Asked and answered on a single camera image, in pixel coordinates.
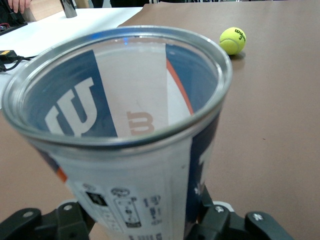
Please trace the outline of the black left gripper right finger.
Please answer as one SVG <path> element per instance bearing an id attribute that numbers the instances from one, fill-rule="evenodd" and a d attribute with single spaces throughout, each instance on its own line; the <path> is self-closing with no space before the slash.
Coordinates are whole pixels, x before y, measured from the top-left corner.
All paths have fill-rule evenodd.
<path id="1" fill-rule="evenodd" d="M 200 202 L 197 223 L 187 240 L 292 240 L 293 237 L 268 213 L 250 211 L 237 215 L 232 206 L 213 201 L 207 189 Z"/>

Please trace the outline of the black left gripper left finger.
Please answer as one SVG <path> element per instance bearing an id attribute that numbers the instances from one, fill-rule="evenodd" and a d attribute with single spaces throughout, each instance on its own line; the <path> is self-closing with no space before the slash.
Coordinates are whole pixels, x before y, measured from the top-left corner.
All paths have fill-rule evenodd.
<path id="1" fill-rule="evenodd" d="M 16 211 L 0 223 L 2 240 L 88 240 L 95 221 L 76 201 L 42 214 L 38 208 Z"/>

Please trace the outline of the bystander's bare hand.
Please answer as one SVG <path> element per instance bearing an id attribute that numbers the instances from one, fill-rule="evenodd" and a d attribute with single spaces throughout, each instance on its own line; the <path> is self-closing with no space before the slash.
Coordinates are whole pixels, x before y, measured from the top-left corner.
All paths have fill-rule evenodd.
<path id="1" fill-rule="evenodd" d="M 8 6 L 14 13 L 24 13 L 25 9 L 28 9 L 32 0 L 8 0 Z"/>

